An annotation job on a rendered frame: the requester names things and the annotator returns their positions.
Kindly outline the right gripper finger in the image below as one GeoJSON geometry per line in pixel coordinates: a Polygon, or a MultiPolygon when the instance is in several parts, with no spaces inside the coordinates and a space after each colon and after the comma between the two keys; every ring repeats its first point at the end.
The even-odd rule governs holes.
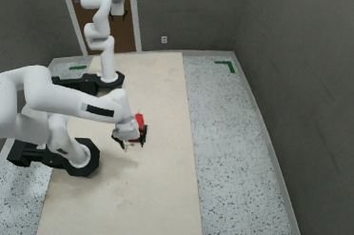
{"type": "Polygon", "coordinates": [[[113,137],[113,135],[111,135],[111,138],[115,141],[115,142],[117,142],[118,144],[120,144],[120,147],[124,150],[125,149],[125,144],[124,144],[124,142],[123,141],[121,141],[121,140],[119,140],[117,137],[113,137]]]}
{"type": "Polygon", "coordinates": [[[144,133],[143,135],[140,134],[140,137],[138,138],[140,140],[141,147],[143,147],[144,139],[146,138],[146,135],[147,135],[148,131],[144,130],[144,129],[141,129],[141,128],[138,128],[138,129],[139,129],[139,132],[144,133]]]}

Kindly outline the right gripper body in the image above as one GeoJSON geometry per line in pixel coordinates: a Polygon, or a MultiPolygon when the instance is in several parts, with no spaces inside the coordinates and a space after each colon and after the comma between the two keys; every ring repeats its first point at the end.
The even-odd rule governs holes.
{"type": "Polygon", "coordinates": [[[132,140],[132,139],[138,139],[140,137],[139,129],[138,129],[138,123],[135,119],[135,117],[132,118],[130,126],[134,126],[135,128],[135,135],[130,135],[130,136],[122,136],[118,137],[119,140],[124,141],[124,140],[132,140]],[[136,126],[137,125],[137,126],[136,126]]]}

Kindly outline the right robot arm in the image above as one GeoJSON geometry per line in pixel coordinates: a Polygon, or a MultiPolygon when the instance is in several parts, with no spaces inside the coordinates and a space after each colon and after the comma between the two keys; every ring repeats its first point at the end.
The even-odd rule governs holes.
{"type": "Polygon", "coordinates": [[[99,99],[54,85],[49,69],[43,66],[0,73],[0,138],[36,145],[47,143],[51,152],[67,158],[72,166],[84,167],[89,163],[90,151],[69,136],[63,114],[101,123],[117,123],[112,130],[113,137],[135,135],[134,126],[130,126],[135,113],[131,112],[123,89],[115,89],[99,99]],[[17,113],[17,91],[22,89],[27,105],[22,113],[17,113]]]}

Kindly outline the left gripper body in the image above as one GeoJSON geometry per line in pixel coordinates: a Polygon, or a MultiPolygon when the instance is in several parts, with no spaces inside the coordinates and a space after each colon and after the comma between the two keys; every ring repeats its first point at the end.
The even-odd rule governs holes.
{"type": "Polygon", "coordinates": [[[111,15],[123,15],[123,14],[124,14],[123,2],[117,5],[111,3],[111,15]]]}

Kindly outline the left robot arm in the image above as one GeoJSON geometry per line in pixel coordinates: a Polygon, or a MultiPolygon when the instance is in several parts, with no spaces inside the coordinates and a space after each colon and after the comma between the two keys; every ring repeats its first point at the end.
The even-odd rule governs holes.
{"type": "Polygon", "coordinates": [[[103,50],[100,56],[102,72],[97,72],[98,76],[101,76],[105,83],[114,82],[118,79],[118,74],[115,73],[114,62],[115,40],[109,36],[108,14],[111,0],[81,0],[81,6],[84,9],[99,9],[93,16],[94,24],[85,25],[84,34],[90,49],[103,50]]]}

